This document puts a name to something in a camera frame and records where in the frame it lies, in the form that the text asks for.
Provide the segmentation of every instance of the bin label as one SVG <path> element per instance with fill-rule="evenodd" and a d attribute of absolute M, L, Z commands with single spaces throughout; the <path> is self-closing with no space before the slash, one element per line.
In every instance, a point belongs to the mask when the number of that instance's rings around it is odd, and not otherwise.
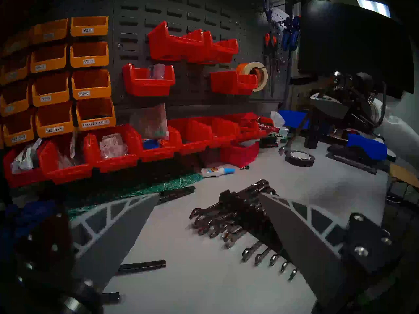
<path fill-rule="evenodd" d="M 51 100 L 51 95 L 41 97 L 41 102 L 49 102 Z"/>
<path fill-rule="evenodd" d="M 18 76 L 18 71 L 7 74 L 7 79 L 15 79 Z"/>
<path fill-rule="evenodd" d="M 79 97 L 88 97 L 90 96 L 90 91 L 80 91 Z"/>
<path fill-rule="evenodd" d="M 51 40 L 54 39 L 55 35 L 53 32 L 49 33 L 49 34 L 44 34 L 44 40 Z"/>
<path fill-rule="evenodd" d="M 24 141 L 26 139 L 26 134 L 12 137 L 12 143 L 17 143 L 18 141 Z"/>
<path fill-rule="evenodd" d="M 64 126 L 45 128 L 45 134 L 58 133 L 59 131 L 64 131 Z"/>
<path fill-rule="evenodd" d="M 46 70 L 46 64 L 36 65 L 35 72 Z"/>
<path fill-rule="evenodd" d="M 95 63 L 94 58 L 87 58 L 86 60 L 83 60 L 83 65 L 89 65 L 89 64 L 94 64 L 94 63 Z"/>
<path fill-rule="evenodd" d="M 111 121 L 109 119 L 98 120 L 98 121 L 89 121 L 88 123 L 83 123 L 82 127 L 83 128 L 96 127 L 96 126 L 109 125 L 110 123 L 111 123 Z"/>
<path fill-rule="evenodd" d="M 82 34 L 93 34 L 95 32 L 95 28 L 83 28 L 81 33 Z"/>
<path fill-rule="evenodd" d="M 4 108 L 4 112 L 5 113 L 12 112 L 13 110 L 15 110 L 15 106 L 14 105 L 8 105 L 6 108 Z"/>

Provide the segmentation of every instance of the red storage bin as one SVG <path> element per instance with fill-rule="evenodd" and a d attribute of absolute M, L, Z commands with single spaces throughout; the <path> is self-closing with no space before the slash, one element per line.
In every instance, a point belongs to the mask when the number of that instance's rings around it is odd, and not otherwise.
<path fill-rule="evenodd" d="M 212 72 L 210 75 L 212 92 L 249 96 L 258 87 L 258 78 L 254 74 L 240 75 L 234 70 Z"/>
<path fill-rule="evenodd" d="M 204 34 L 195 30 L 182 37 L 169 35 L 167 22 L 163 21 L 149 34 L 150 56 L 154 60 L 179 61 L 202 53 Z"/>
<path fill-rule="evenodd" d="M 32 170 L 23 171 L 21 173 L 12 173 L 12 169 L 10 165 L 12 164 L 13 160 L 19 153 L 25 148 L 25 144 L 18 145 L 17 147 L 11 149 L 3 158 L 3 168 L 4 168 L 4 176 L 9 184 L 10 188 L 17 188 L 23 185 L 30 185 L 35 182 L 45 181 L 46 177 L 44 176 L 41 167 L 37 167 Z M 44 143 L 38 147 L 36 152 L 39 154 L 44 147 Z"/>
<path fill-rule="evenodd" d="M 128 147 L 128 154 L 110 159 L 103 159 L 100 154 L 99 142 L 103 136 L 120 133 Z M 130 125 L 108 127 L 90 132 L 84 138 L 84 152 L 87 163 L 99 168 L 101 173 L 117 171 L 126 167 L 134 167 L 142 152 L 141 136 Z"/>
<path fill-rule="evenodd" d="M 211 126 L 213 136 L 212 141 L 209 144 L 210 148 L 230 146 L 231 142 L 240 134 L 238 124 L 233 123 L 232 121 L 218 117 L 199 117 L 194 119 Z"/>
<path fill-rule="evenodd" d="M 67 155 L 69 154 L 72 136 L 72 133 L 68 133 L 51 138 L 39 154 L 39 164 L 42 172 L 48 179 L 51 179 L 57 185 L 92 176 L 93 166 L 86 162 L 86 149 L 83 149 L 85 164 L 58 169 L 58 152 Z M 76 144 L 81 142 L 85 144 L 83 138 L 83 136 L 80 137 L 79 135 Z"/>
<path fill-rule="evenodd" d="M 141 152 L 141 161 L 152 162 L 160 159 L 170 159 L 174 156 L 175 152 L 179 150 L 182 145 L 181 135 L 178 130 L 173 127 L 167 126 L 169 131 L 169 141 L 164 147 L 155 149 L 143 149 Z"/>
<path fill-rule="evenodd" d="M 205 31 L 202 52 L 188 58 L 188 62 L 200 64 L 230 63 L 234 54 L 238 54 L 238 43 L 236 39 L 214 42 L 211 32 Z"/>
<path fill-rule="evenodd" d="M 170 86 L 175 84 L 175 70 L 166 65 L 164 79 L 148 79 L 147 68 L 135 68 L 131 63 L 122 67 L 125 90 L 138 97 L 168 96 Z"/>
<path fill-rule="evenodd" d="M 220 160 L 237 167 L 245 167 L 249 163 L 253 162 L 257 158 L 258 154 L 258 141 L 248 147 L 235 144 L 219 149 Z"/>
<path fill-rule="evenodd" d="M 182 155 L 202 152 L 212 141 L 211 127 L 192 118 L 172 119 L 167 123 L 180 132 L 182 141 L 178 151 Z"/>

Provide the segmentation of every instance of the screw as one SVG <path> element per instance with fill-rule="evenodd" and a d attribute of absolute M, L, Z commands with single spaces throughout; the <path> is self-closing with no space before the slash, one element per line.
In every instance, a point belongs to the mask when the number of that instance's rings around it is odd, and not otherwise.
<path fill-rule="evenodd" d="M 356 219 L 357 221 L 363 221 L 364 220 L 364 218 L 360 215 L 354 215 L 353 218 Z"/>
<path fill-rule="evenodd" d="M 354 250 L 360 257 L 366 257 L 368 255 L 368 250 L 364 247 L 356 247 Z"/>
<path fill-rule="evenodd" d="M 381 240 L 386 243 L 387 245 L 391 244 L 391 240 L 388 237 L 382 237 Z"/>

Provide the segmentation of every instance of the black screen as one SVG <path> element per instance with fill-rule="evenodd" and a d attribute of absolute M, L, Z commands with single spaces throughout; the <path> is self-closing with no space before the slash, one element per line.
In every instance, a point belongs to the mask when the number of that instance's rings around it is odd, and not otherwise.
<path fill-rule="evenodd" d="M 365 72 L 413 93 L 413 58 L 404 28 L 361 7 L 306 1 L 301 12 L 298 67 L 302 72 Z"/>

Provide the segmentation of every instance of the black electrical tape roll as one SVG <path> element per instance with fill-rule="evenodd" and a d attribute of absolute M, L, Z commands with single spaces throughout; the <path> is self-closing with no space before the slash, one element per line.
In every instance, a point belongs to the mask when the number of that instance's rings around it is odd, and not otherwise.
<path fill-rule="evenodd" d="M 314 156 L 302 151 L 286 152 L 285 161 L 299 167 L 313 166 Z"/>

